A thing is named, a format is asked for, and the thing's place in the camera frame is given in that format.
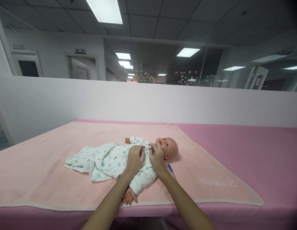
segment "fluorescent light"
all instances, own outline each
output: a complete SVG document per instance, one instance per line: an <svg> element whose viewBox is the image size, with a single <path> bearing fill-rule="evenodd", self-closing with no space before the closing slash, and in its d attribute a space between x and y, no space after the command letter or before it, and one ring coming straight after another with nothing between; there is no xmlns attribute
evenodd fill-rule
<svg viewBox="0 0 297 230"><path fill-rule="evenodd" d="M119 61L119 64L122 65L122 66L124 66L124 65L130 65L129 62L123 62L123 61Z"/></svg>
<svg viewBox="0 0 297 230"><path fill-rule="evenodd" d="M87 0L98 22L123 24L117 0Z"/></svg>
<svg viewBox="0 0 297 230"><path fill-rule="evenodd" d="M124 65L125 69L133 69L133 65Z"/></svg>
<svg viewBox="0 0 297 230"><path fill-rule="evenodd" d="M233 67L230 67L230 68L227 68L227 69L224 69L224 70L234 71L236 69L241 69L241 68L245 68L245 66L233 66Z"/></svg>
<svg viewBox="0 0 297 230"><path fill-rule="evenodd" d="M125 53L115 53L119 59L128 59L131 60L130 54Z"/></svg>
<svg viewBox="0 0 297 230"><path fill-rule="evenodd" d="M282 58L282 57L286 57L287 55L277 55L277 54L273 54L267 57L263 57L257 60L253 60L252 62L267 62L267 61L271 61L271 60L275 60L278 58Z"/></svg>
<svg viewBox="0 0 297 230"><path fill-rule="evenodd" d="M289 68L284 68L284 69L291 69L291 70L294 70L294 69L297 69L297 66L289 67Z"/></svg>
<svg viewBox="0 0 297 230"><path fill-rule="evenodd" d="M182 51L180 51L180 53L177 54L177 57L188 57L189 58L199 50L200 49L183 48Z"/></svg>

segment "pen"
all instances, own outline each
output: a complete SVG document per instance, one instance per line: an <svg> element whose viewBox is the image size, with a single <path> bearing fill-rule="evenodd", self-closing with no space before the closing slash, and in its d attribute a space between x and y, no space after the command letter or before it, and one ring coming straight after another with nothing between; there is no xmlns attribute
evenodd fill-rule
<svg viewBox="0 0 297 230"><path fill-rule="evenodd" d="M170 168L170 171L171 171L174 179L177 180L176 177L175 177L174 171L173 171L172 167L170 166L170 164L168 164L168 167Z"/></svg>

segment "pink table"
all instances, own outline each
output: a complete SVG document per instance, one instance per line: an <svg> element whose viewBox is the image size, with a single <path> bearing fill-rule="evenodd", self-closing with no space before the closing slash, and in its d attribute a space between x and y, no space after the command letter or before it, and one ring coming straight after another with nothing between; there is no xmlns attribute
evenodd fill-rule
<svg viewBox="0 0 297 230"><path fill-rule="evenodd" d="M297 218L297 129L226 125L77 120L78 122L173 125L183 130L226 168L254 189L263 207L230 203L198 206L218 229L288 229ZM0 226L24 229L80 229L89 211L0 208ZM185 228L174 205L122 208L118 217L165 216Z"/></svg>

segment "baby onesie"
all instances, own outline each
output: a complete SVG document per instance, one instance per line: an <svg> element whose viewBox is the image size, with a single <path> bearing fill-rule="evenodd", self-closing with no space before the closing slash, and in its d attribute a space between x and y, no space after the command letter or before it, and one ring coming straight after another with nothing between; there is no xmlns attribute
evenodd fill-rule
<svg viewBox="0 0 297 230"><path fill-rule="evenodd" d="M87 172L92 181L105 181L111 178L118 180L126 168L129 149L134 145L144 145L143 166L129 184L134 193L138 194L142 188L157 178L157 174L149 160L151 147L148 144L151 142L134 136L130 138L130 142L129 145L107 143L97 148L84 146L79 153L66 160L64 167L81 173Z"/></svg>

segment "doll head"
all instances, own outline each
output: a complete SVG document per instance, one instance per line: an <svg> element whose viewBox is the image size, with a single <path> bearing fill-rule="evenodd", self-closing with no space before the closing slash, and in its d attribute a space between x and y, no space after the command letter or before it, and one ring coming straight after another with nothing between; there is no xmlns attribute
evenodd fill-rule
<svg viewBox="0 0 297 230"><path fill-rule="evenodd" d="M178 146L170 137L157 138L156 144L159 143L163 151L163 159L172 160L178 155Z"/></svg>

